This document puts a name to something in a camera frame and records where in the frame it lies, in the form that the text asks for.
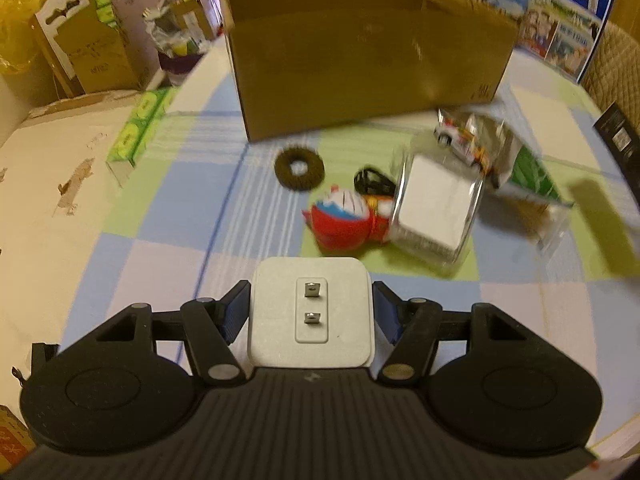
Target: yellow bag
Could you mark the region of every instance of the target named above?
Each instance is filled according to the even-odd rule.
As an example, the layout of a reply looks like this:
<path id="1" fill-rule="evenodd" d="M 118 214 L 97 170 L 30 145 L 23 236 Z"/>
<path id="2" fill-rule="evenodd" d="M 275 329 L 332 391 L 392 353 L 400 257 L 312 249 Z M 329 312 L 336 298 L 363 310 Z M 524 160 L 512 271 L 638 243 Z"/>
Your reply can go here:
<path id="1" fill-rule="evenodd" d="M 0 0 L 0 74 L 27 72 L 40 53 L 31 17 L 46 0 Z"/>

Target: open cardboard box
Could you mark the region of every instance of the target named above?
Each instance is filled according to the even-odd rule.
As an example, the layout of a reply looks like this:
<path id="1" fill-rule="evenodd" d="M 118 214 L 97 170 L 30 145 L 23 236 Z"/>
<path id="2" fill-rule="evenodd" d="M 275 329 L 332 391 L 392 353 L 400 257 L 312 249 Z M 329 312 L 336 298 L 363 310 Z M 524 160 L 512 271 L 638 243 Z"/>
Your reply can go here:
<path id="1" fill-rule="evenodd" d="M 113 0 L 118 20 L 114 29 L 100 22 L 93 0 L 47 1 L 51 16 L 46 22 L 55 25 L 55 30 L 45 38 L 42 25 L 36 21 L 36 37 L 68 96 L 82 91 L 140 90 L 147 85 L 159 62 L 142 13 L 157 3 Z"/>
<path id="2" fill-rule="evenodd" d="M 471 0 L 221 0 L 249 140 L 490 101 L 518 26 Z"/>

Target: toy car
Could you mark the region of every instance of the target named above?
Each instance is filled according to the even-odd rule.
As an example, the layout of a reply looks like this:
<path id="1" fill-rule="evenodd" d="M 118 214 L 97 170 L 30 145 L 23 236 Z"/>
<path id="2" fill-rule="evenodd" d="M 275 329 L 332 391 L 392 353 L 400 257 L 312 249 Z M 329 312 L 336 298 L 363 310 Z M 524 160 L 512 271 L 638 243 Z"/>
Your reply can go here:
<path id="1" fill-rule="evenodd" d="M 441 146 L 451 147 L 459 158 L 479 173 L 485 176 L 491 173 L 492 164 L 486 149 L 476 143 L 470 131 L 457 127 L 452 121 L 445 121 L 436 127 L 434 135 Z"/>

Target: checkered tablecloth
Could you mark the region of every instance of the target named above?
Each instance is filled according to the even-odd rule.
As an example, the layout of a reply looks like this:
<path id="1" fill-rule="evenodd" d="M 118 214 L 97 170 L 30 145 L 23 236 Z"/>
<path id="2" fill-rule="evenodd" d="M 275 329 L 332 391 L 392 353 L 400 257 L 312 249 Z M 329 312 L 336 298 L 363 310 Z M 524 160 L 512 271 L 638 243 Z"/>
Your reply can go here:
<path id="1" fill-rule="evenodd" d="M 394 148 L 410 139 L 410 132 L 353 124 L 248 144 L 228 62 L 215 63 L 226 73 L 202 78 L 218 83 L 202 87 L 206 98 L 194 113 L 164 119 L 110 213 L 63 346 L 133 302 L 175 310 L 197 296 L 219 298 L 268 256 L 321 256 L 301 210 L 331 184 L 351 187 L 364 164 L 387 169 Z M 604 391 L 591 444 L 610 455 L 640 434 L 640 215 L 591 126 L 599 111 L 581 88 L 515 53 L 496 100 L 481 109 L 504 118 L 575 200 L 571 231 L 555 253 L 540 255 L 509 206 L 485 195 L 470 253 L 451 279 L 390 245 L 371 244 L 356 256 L 402 297 L 425 296 L 447 310 L 496 304 L 581 363 Z M 321 189 L 295 193 L 278 184 L 273 161 L 290 144 L 320 153 Z M 185 362 L 178 344 L 159 351 Z M 464 351 L 463 342 L 443 344 L 436 364 Z"/>

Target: brown ring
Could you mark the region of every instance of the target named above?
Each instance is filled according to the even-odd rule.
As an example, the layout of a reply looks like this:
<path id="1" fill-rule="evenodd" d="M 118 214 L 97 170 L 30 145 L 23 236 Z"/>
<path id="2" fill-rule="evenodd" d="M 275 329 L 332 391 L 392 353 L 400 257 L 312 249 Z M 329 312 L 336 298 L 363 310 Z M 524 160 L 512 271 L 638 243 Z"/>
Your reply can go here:
<path id="1" fill-rule="evenodd" d="M 303 174 L 293 174 L 291 165 L 294 162 L 304 162 L 306 171 Z M 322 158 L 312 150 L 302 146 L 286 148 L 276 157 L 273 165 L 278 182 L 287 189 L 294 191 L 310 191 L 324 180 L 324 163 Z"/>

